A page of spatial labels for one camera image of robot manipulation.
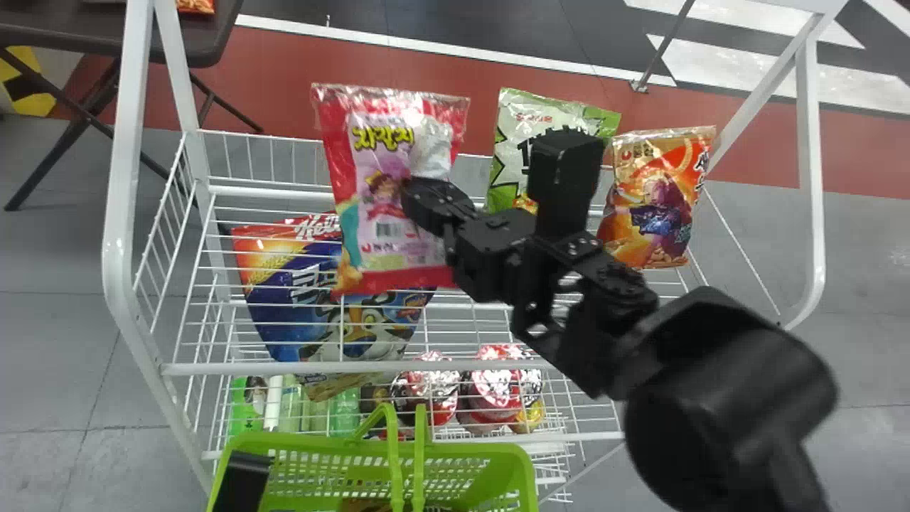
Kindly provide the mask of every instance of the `black table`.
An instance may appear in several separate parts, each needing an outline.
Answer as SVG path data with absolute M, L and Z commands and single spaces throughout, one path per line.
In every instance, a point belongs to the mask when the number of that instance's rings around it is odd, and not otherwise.
M 190 67 L 211 67 L 217 64 L 228 43 L 231 29 L 243 0 L 217 0 L 216 13 L 212 16 L 182 15 L 187 62 Z M 110 127 L 97 119 L 116 96 L 119 78 L 119 57 L 123 44 L 125 6 L 123 4 L 96 4 L 84 0 L 0 0 L 0 59 L 21 74 L 7 82 L 11 95 L 16 90 L 31 91 L 35 87 L 49 93 L 56 100 L 77 114 L 66 131 L 38 164 L 31 176 L 5 206 L 5 210 L 18 210 L 41 179 L 63 156 L 89 125 L 113 138 Z M 78 100 L 67 97 L 62 90 L 41 77 L 25 63 L 5 49 L 6 46 L 41 46 L 72 52 L 114 57 L 114 62 L 98 79 L 92 89 Z M 153 31 L 149 59 L 164 63 L 164 49 L 156 30 Z M 257 132 L 262 127 L 244 116 L 223 98 L 216 95 L 194 74 L 190 81 L 206 95 L 199 110 L 199 124 L 205 119 L 213 103 L 220 105 Z M 167 170 L 145 153 L 140 159 L 155 173 L 167 177 Z

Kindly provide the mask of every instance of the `basket handle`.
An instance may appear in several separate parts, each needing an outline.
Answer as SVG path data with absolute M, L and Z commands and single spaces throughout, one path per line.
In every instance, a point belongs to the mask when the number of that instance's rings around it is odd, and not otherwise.
M 417 404 L 417 411 L 414 413 L 414 494 L 410 497 L 411 507 L 414 510 L 423 510 L 426 498 L 423 496 L 423 477 L 424 477 L 424 448 L 427 443 L 427 406 Z
M 357 427 L 354 434 L 349 438 L 350 441 L 359 441 L 376 423 L 386 419 L 386 447 L 389 450 L 389 475 L 391 476 L 391 505 L 393 512 L 401 512 L 404 509 L 404 479 L 401 477 L 401 462 L 398 450 L 398 417 L 395 415 L 395 409 L 392 404 L 379 404 L 369 417 Z

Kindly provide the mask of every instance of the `barcode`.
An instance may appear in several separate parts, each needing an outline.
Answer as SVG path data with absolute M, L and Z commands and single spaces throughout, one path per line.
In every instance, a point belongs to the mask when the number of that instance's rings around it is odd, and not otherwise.
M 402 224 L 376 223 L 376 238 L 400 238 L 403 234 L 404 226 Z

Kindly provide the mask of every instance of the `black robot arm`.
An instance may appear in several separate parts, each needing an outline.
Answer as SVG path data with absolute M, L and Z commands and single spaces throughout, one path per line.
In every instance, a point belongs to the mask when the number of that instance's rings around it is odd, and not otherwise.
M 568 129 L 531 141 L 520 209 L 477 212 L 460 189 L 412 179 L 405 213 L 444 239 L 455 282 L 514 306 L 511 331 L 592 398 L 627 401 L 644 482 L 685 511 L 827 510 L 802 442 L 834 409 L 830 369 L 803 342 L 723 292 L 663 307 L 642 275 L 587 230 L 602 140 Z M 563 322 L 557 293 L 581 299 Z

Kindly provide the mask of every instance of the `shelf rack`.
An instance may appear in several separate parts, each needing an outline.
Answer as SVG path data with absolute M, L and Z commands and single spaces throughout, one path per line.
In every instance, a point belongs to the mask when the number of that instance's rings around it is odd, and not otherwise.
M 162 34 L 183 137 L 157 208 L 146 219 L 137 210 L 136 194 L 147 78 L 147 59 L 143 56 L 148 54 L 153 11 Z M 734 248 L 731 253 L 743 267 L 743 273 L 754 277 L 753 287 L 760 292 L 747 304 L 778 318 L 787 328 L 794 327 L 812 311 L 824 287 L 824 215 L 812 73 L 814 38 L 834 14 L 836 10 L 815 15 L 798 36 L 802 38 L 799 44 L 784 52 L 782 59 L 786 62 L 777 69 L 778 73 L 786 74 L 795 60 L 801 63 L 797 67 L 798 88 L 802 93 L 800 167 L 813 216 L 813 236 L 807 254 L 810 272 L 803 299 L 789 310 L 778 307 L 707 187 L 706 200 L 696 212 L 699 226 L 711 223 L 699 220 L 698 216 L 713 218 L 713 226 L 729 238 Z M 369 371 L 390 379 L 407 370 L 463 372 L 511 369 L 516 365 L 540 370 L 546 415 L 533 433 L 514 434 L 501 425 L 489 435 L 475 436 L 453 420 L 445 425 L 433 425 L 431 435 L 440 443 L 522 445 L 534 462 L 541 500 L 569 501 L 571 495 L 566 486 L 619 449 L 622 428 L 615 404 L 610 400 L 590 399 L 564 375 L 536 357 L 520 364 L 475 360 L 474 354 L 484 344 L 516 343 L 509 331 L 510 309 L 500 303 L 475 303 L 458 290 L 440 289 L 421 308 L 420 322 L 401 361 L 273 361 L 250 319 L 229 229 L 330 210 L 333 201 L 321 144 L 314 140 L 200 129 L 173 0 L 127 3 L 123 52 L 102 247 L 105 296 L 140 373 L 206 491 L 211 488 L 212 461 L 219 457 L 229 438 L 232 407 L 229 396 L 235 376 Z M 756 91 L 761 94 L 746 100 L 721 133 L 716 159 L 742 132 L 780 79 L 772 77 L 768 83 L 763 82 L 761 90 Z M 482 201 L 488 168 L 488 157 L 461 155 L 452 173 L 456 184 L 468 191 L 478 204 Z M 595 198 L 606 197 L 603 186 L 610 181 L 609 169 L 604 176 L 602 189 Z M 596 227 L 601 215 L 602 205 L 593 205 L 590 228 Z M 144 226 L 146 220 L 149 221 L 147 231 L 137 230 L 137 225 Z M 697 234 L 690 245 L 689 265 L 645 271 L 648 283 L 662 302 L 671 301 L 695 286 L 709 284 L 695 253 L 713 249 L 701 247 Z M 565 294 L 557 299 L 558 310 L 564 310 L 578 297 Z M 413 355 L 428 350 L 439 350 L 452 360 L 412 360 Z M 585 446 L 590 443 L 612 443 L 612 449 L 599 450 L 605 454 L 589 460 Z M 572 461 L 576 457 L 580 466 Z M 573 472 L 573 468 L 579 467 L 581 470 Z

